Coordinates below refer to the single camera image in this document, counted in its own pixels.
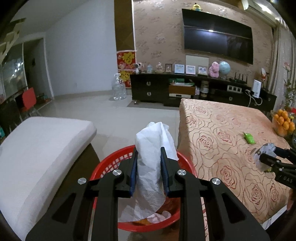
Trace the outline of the red plastic trash basket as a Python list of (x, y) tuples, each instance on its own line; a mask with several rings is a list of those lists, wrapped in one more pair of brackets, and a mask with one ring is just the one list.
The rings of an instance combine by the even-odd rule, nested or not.
[[(109, 156), (107, 156), (103, 161), (101, 161), (94, 169), (91, 180), (102, 178), (105, 174), (119, 168), (119, 164), (132, 157), (132, 153), (135, 146), (127, 146), (119, 149)], [(162, 213), (164, 210), (171, 214), (171, 217), (159, 223), (150, 223), (147, 219), (142, 219), (139, 221), (125, 222), (124, 220), (118, 220), (118, 228), (121, 230), (126, 230), (129, 232), (152, 232), (166, 228), (180, 219), (180, 199), (179, 198), (158, 198), (158, 201), (165, 200), (165, 203), (160, 206), (156, 204), (155, 207), (158, 208), (157, 212)], [(138, 212), (143, 216), (145, 213), (148, 214), (148, 205), (145, 204), (146, 198), (141, 196), (139, 189), (135, 190), (134, 196), (131, 200), (120, 199), (118, 201), (118, 216), (130, 216), (134, 212)]]

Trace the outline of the red chair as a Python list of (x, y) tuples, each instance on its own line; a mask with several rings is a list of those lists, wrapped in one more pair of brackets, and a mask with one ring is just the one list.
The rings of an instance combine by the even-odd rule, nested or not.
[(28, 116), (31, 116), (32, 112), (35, 110), (35, 104), (37, 103), (36, 95), (32, 87), (23, 92), (22, 100), (22, 113), (26, 113)]

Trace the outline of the red festive wall poster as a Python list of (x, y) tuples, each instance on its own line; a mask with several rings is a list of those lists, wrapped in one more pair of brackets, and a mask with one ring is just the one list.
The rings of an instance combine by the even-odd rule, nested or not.
[(117, 68), (126, 88), (131, 88), (130, 76), (135, 73), (136, 64), (135, 50), (117, 51)]

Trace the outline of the black tv cabinet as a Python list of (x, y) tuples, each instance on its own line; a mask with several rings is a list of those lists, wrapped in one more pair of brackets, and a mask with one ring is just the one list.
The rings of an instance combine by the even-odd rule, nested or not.
[(259, 109), (273, 110), (277, 97), (261, 89), (259, 97), (245, 83), (205, 75), (142, 73), (130, 76), (132, 100), (156, 102), (178, 107), (182, 98), (222, 102)]

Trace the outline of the green snack wrapper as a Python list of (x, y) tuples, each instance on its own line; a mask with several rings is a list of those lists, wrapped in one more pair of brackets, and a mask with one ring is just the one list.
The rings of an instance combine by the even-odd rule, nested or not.
[(243, 133), (243, 135), (248, 144), (250, 145), (256, 144), (254, 137), (250, 133)]

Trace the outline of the blue globe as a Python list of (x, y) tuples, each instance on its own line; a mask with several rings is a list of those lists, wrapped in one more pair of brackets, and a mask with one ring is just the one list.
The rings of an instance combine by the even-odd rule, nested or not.
[(219, 63), (219, 75), (226, 76), (230, 73), (231, 67), (230, 64), (226, 61), (221, 61)]

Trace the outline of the white tissue paper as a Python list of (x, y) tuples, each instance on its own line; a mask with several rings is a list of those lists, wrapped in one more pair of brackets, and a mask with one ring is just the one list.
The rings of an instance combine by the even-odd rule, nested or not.
[(118, 216), (118, 220), (125, 222), (145, 219), (157, 212), (156, 204), (162, 206), (165, 203), (165, 200), (158, 201), (158, 198), (166, 198), (161, 177), (161, 148), (165, 148), (168, 158), (178, 160), (169, 126), (162, 122), (151, 122), (138, 132), (135, 136), (135, 147), (138, 152), (135, 190), (139, 189), (141, 196), (146, 198), (145, 204), (148, 205), (149, 213), (141, 216), (140, 213), (134, 212), (130, 216)]

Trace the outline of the glass bowl of oranges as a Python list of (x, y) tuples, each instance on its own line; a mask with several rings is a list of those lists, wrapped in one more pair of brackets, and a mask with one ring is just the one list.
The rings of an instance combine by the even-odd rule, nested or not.
[(279, 136), (286, 138), (293, 134), (295, 131), (295, 108), (292, 109), (292, 112), (284, 109), (272, 110), (271, 116), (273, 129)]

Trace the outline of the pink plush toy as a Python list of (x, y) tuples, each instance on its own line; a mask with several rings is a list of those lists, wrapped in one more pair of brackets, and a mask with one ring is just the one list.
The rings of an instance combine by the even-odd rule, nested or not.
[(219, 77), (219, 64), (217, 62), (213, 62), (212, 65), (209, 67), (208, 75), (212, 78)]

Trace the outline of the glass vase with roses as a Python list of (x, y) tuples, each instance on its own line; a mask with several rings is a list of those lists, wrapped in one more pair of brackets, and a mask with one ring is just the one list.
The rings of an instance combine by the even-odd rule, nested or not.
[(292, 112), (295, 105), (295, 83), (292, 80), (292, 70), (288, 62), (284, 63), (284, 69), (287, 72), (287, 78), (284, 80), (285, 87), (285, 100), (284, 109), (288, 112)]

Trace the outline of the large clear water jug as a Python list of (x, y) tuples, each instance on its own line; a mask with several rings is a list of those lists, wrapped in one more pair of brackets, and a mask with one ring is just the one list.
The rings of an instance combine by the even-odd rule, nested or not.
[(120, 73), (114, 75), (115, 80), (112, 82), (113, 100), (126, 99), (126, 87), (125, 82), (121, 78)]

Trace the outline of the beige window curtain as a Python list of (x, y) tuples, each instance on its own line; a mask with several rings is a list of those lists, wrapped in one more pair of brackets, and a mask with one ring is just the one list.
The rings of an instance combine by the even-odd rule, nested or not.
[(289, 85), (295, 90), (295, 37), (292, 32), (279, 24), (274, 30), (273, 57), (267, 88), (276, 101), (274, 110), (285, 103)]

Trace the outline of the white cushioned bench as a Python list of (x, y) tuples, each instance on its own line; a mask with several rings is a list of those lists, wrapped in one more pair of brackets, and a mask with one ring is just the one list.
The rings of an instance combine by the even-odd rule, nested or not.
[(1, 212), (20, 240), (45, 214), (96, 132), (87, 120), (31, 117), (1, 144)]

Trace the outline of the wall mounted black television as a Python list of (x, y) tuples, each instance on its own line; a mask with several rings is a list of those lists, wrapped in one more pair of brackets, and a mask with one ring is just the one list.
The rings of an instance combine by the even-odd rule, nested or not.
[(251, 27), (231, 19), (182, 9), (184, 48), (225, 56), (253, 64)]

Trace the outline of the white router box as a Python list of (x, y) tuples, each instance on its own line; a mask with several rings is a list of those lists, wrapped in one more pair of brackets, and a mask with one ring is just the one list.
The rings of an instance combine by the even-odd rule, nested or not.
[(254, 80), (252, 85), (252, 96), (255, 98), (259, 98), (260, 96), (260, 90), (261, 90), (261, 82), (258, 80)]

